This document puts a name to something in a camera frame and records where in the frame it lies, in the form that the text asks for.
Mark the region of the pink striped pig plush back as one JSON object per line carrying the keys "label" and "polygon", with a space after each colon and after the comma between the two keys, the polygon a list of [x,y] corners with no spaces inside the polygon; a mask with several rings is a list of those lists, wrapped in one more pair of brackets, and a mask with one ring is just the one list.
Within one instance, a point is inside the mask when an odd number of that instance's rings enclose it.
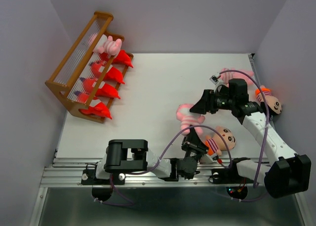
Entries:
{"label": "pink striped pig plush back", "polygon": [[178,121],[180,121],[180,130],[184,130],[191,125],[199,125],[204,123],[205,116],[190,112],[190,109],[193,106],[193,104],[181,104],[178,106],[176,118]]}

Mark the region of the red shark plush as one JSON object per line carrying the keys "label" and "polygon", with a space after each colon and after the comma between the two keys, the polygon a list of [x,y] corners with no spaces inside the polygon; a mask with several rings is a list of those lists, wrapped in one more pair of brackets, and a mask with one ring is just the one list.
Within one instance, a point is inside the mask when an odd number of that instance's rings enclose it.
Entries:
{"label": "red shark plush", "polygon": [[[97,79],[95,78],[83,78],[80,77],[79,80],[82,82],[83,88],[87,93],[91,93],[93,88],[96,86]],[[97,97],[108,97],[108,98],[118,98],[120,96],[118,91],[111,85],[102,81],[95,93]]]}
{"label": "red shark plush", "polygon": [[[104,70],[104,66],[99,62],[91,62],[89,64],[90,71],[93,74],[94,77],[99,78]],[[120,70],[115,68],[114,66],[110,66],[108,71],[106,72],[103,81],[112,80],[116,81],[120,84],[125,84],[123,80],[123,74]]]}
{"label": "red shark plush", "polygon": [[[101,53],[100,58],[103,61],[108,61],[108,60],[110,60],[111,55],[109,55],[107,53]],[[123,65],[127,65],[127,66],[133,68],[132,58],[129,56],[128,53],[126,53],[125,50],[121,50],[118,53],[118,55],[113,59],[113,63],[114,64],[123,64]]]}
{"label": "red shark plush", "polygon": [[[75,91],[74,94],[77,97],[79,103],[86,103],[89,98],[88,93],[83,93],[80,91]],[[99,100],[97,97],[93,97],[92,101],[89,104],[89,107],[86,109],[79,109],[79,111],[85,115],[95,115],[99,117],[112,119],[111,113],[107,106]]]}

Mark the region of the pink striped pig plush front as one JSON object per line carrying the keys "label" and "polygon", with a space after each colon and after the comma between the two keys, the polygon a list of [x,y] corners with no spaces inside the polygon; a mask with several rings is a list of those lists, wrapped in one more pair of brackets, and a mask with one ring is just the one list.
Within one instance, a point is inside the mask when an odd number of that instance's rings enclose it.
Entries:
{"label": "pink striped pig plush front", "polygon": [[117,57],[122,46],[122,40],[120,38],[114,40],[112,36],[102,35],[95,45],[94,53],[106,53],[110,56]]}

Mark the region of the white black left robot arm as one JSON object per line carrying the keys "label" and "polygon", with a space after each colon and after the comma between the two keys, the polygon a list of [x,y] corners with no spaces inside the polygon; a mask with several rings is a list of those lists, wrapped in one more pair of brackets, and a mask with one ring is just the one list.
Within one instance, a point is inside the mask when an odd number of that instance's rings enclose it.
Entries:
{"label": "white black left robot arm", "polygon": [[197,170],[199,160],[207,154],[208,147],[201,141],[194,128],[181,143],[185,152],[182,159],[167,158],[154,154],[143,139],[110,140],[101,161],[86,168],[81,177],[82,185],[125,184],[125,175],[143,175],[153,173],[165,182],[177,182],[179,177],[190,180]]}

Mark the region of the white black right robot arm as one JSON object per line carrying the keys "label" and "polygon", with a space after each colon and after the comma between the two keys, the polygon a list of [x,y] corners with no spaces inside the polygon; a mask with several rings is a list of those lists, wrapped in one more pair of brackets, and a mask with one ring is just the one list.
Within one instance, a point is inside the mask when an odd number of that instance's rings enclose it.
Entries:
{"label": "white black right robot arm", "polygon": [[230,110],[242,126],[261,144],[260,154],[265,154],[269,166],[249,158],[235,158],[225,175],[233,182],[242,178],[262,184],[273,198],[307,191],[311,174],[311,160],[289,147],[269,124],[269,115],[256,102],[251,102],[244,79],[233,78],[228,86],[212,76],[214,90],[204,90],[201,99],[190,109],[193,113],[214,114],[218,110]]}

